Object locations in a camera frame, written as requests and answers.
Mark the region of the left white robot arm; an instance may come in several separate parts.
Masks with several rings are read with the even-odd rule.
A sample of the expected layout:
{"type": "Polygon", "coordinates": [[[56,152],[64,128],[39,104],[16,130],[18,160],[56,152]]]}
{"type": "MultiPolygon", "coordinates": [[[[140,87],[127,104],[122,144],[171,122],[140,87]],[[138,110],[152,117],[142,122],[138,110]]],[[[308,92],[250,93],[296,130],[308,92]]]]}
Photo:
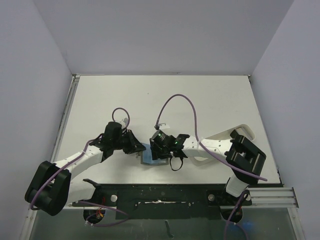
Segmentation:
{"type": "Polygon", "coordinates": [[[118,122],[109,122],[103,133],[90,139],[79,152],[56,162],[42,162],[25,193],[24,199],[33,211],[42,210],[51,216],[57,215],[65,205],[86,201],[95,206],[100,203],[100,185],[85,178],[74,178],[88,168],[100,164],[121,150],[126,155],[140,153],[146,147],[138,141],[130,129],[118,122]]]}

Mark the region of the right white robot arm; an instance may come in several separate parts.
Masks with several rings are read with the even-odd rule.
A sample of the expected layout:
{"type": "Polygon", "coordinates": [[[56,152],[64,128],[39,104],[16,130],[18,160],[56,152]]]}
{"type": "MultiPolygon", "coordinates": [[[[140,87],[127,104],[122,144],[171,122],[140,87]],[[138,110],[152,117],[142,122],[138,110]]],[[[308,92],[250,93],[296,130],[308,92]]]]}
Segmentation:
{"type": "Polygon", "coordinates": [[[265,181],[261,172],[266,161],[266,154],[252,141],[235,129],[229,139],[203,139],[195,136],[179,134],[177,137],[157,130],[149,139],[152,159],[163,160],[187,158],[196,160],[218,160],[230,167],[232,177],[227,181],[222,192],[223,200],[230,205],[241,198],[248,186],[255,185],[258,180],[265,181]]]}

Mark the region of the grey card holder wallet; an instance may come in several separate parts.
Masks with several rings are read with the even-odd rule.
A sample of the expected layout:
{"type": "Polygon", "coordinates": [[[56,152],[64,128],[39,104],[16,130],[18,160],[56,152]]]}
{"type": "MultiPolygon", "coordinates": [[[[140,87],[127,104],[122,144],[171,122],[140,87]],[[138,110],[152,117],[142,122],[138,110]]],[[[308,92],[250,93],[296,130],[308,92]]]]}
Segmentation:
{"type": "Polygon", "coordinates": [[[136,153],[136,158],[140,159],[140,163],[146,166],[163,166],[168,165],[168,159],[156,159],[153,160],[152,158],[152,151],[151,147],[147,143],[142,143],[145,147],[145,150],[136,153]]]}

